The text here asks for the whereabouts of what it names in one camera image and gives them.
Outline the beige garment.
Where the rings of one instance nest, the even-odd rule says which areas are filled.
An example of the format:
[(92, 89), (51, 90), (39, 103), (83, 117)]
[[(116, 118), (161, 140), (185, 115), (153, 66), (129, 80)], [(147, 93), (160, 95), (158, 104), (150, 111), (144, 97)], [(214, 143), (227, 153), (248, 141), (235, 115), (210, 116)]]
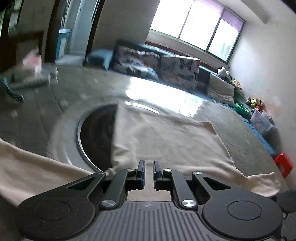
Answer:
[[(112, 175), (136, 168), (139, 160), (148, 166), (159, 161), (163, 168), (172, 168), (184, 175), (200, 171), (265, 197), (274, 196), (281, 189), (273, 172), (243, 175), (211, 122), (156, 114), (120, 104), (115, 115), (111, 167), (106, 173)], [(1, 141), (1, 196), (13, 205), (89, 175), (85, 169)]]

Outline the black round induction cooktop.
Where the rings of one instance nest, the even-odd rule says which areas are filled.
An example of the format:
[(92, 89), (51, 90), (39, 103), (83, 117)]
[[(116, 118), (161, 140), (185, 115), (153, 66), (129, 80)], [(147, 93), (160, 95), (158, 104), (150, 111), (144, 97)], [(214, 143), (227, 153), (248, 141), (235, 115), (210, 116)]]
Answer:
[(77, 148), (94, 171), (106, 171), (112, 167), (111, 145), (116, 111), (116, 104), (99, 106), (85, 114), (77, 126)]

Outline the green plastic bowl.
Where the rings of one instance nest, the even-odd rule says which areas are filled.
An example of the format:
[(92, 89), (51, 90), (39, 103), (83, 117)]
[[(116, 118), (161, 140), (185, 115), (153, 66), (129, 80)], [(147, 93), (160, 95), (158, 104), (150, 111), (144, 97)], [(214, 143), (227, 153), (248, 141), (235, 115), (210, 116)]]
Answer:
[(248, 108), (246, 108), (242, 104), (236, 103), (235, 104), (235, 109), (241, 115), (248, 115), (249, 114)]

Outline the grey plain cushion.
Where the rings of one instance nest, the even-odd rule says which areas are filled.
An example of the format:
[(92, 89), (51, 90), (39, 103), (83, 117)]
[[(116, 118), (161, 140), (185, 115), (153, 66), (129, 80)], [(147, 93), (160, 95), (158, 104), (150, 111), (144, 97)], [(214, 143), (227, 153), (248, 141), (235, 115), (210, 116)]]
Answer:
[(234, 87), (217, 75), (210, 74), (206, 94), (223, 104), (234, 105)]

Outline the blue corner sofa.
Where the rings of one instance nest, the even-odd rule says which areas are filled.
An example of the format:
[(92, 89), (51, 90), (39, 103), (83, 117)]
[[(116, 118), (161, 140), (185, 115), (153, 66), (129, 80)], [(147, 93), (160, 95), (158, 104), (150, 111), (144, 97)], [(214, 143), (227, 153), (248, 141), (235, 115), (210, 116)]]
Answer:
[(174, 55), (154, 46), (118, 40), (113, 50), (98, 49), (89, 53), (83, 64), (153, 80), (227, 106), (242, 116), (269, 154), (276, 156), (275, 150), (263, 138), (265, 133), (273, 129), (266, 116), (237, 102), (238, 89), (228, 78), (202, 66), (198, 58)]

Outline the butterfly pillow right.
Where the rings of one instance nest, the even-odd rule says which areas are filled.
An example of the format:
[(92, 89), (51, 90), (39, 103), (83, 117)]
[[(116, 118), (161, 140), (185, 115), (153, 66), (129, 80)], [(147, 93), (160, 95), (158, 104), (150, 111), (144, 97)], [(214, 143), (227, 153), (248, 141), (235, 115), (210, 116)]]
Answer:
[(198, 58), (164, 55), (160, 63), (162, 80), (170, 85), (194, 90), (198, 83), (200, 63)]

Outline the butterfly pillow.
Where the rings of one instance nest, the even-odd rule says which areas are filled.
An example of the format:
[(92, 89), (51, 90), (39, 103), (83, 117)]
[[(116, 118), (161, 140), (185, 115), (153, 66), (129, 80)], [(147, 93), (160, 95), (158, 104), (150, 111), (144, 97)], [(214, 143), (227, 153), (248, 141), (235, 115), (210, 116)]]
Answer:
[(200, 63), (198, 58), (164, 55), (160, 63), (162, 80), (170, 85), (194, 90), (198, 83)]
[(126, 46), (118, 46), (112, 69), (116, 72), (159, 81), (159, 54), (151, 51), (139, 51)]

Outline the clear plastic storage box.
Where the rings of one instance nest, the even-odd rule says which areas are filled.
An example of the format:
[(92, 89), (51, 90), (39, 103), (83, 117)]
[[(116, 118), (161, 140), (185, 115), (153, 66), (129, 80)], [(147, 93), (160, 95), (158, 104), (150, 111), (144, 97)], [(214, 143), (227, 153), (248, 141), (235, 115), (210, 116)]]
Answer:
[(267, 137), (276, 130), (276, 127), (270, 122), (271, 117), (265, 111), (255, 109), (250, 118), (250, 122), (255, 129), (263, 136)]

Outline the butterfly pillow left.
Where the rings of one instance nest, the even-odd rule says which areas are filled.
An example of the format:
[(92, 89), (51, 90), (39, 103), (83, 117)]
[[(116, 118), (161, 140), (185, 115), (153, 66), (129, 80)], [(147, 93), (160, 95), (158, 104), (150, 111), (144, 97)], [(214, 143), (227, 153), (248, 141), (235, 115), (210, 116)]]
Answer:
[(159, 54), (151, 51), (139, 51), (126, 46), (118, 46), (112, 69), (116, 72), (159, 81)]

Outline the plush toys pile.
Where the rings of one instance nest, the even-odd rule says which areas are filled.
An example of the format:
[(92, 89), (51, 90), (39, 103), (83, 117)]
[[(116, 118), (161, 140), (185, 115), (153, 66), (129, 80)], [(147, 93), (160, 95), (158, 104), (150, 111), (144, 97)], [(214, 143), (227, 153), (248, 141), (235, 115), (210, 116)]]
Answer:
[(252, 109), (257, 109), (258, 111), (264, 110), (264, 107), (265, 107), (265, 104), (261, 99), (251, 98), (250, 96), (247, 97), (247, 100), (245, 103), (248, 106), (250, 106)]

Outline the red plastic stool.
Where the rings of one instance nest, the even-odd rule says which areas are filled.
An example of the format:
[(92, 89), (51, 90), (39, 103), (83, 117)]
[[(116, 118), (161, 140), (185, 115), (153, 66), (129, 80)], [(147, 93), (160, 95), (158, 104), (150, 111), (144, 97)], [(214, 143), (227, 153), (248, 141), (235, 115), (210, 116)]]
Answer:
[(293, 163), (291, 162), (289, 156), (286, 153), (281, 153), (274, 158), (274, 162), (279, 168), (283, 178), (287, 178), (293, 169)]

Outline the panda plush toy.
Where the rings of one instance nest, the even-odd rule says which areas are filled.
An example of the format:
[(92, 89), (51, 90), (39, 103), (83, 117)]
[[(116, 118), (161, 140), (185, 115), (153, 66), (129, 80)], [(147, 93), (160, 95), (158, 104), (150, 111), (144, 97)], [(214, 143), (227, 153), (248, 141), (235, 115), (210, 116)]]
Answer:
[(232, 79), (232, 77), (230, 76), (230, 72), (227, 71), (225, 67), (218, 68), (217, 73), (221, 78), (224, 78), (227, 80)]

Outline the blue white cabinet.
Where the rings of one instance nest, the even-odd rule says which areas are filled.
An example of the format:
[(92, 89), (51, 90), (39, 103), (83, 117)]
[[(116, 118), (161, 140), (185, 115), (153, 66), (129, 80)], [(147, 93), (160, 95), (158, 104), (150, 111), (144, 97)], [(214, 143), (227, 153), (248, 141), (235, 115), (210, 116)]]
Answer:
[(56, 60), (62, 58), (67, 52), (68, 41), (71, 37), (71, 29), (60, 29), (58, 40), (57, 40), (57, 49), (56, 49)]

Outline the pink tissue box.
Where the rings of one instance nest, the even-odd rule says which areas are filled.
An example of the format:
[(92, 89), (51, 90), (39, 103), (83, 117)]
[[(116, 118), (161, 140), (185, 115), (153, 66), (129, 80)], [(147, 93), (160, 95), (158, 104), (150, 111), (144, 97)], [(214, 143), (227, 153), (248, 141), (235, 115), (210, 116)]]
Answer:
[(39, 48), (32, 49), (22, 60), (23, 68), (34, 70), (35, 74), (42, 71), (42, 56)]

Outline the window with green frame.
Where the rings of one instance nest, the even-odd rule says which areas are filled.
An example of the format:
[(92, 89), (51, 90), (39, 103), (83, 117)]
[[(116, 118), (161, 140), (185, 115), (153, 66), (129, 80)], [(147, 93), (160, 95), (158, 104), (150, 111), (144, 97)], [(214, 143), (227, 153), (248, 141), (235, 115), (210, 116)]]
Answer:
[(160, 1), (150, 31), (227, 63), (245, 21), (218, 1)]

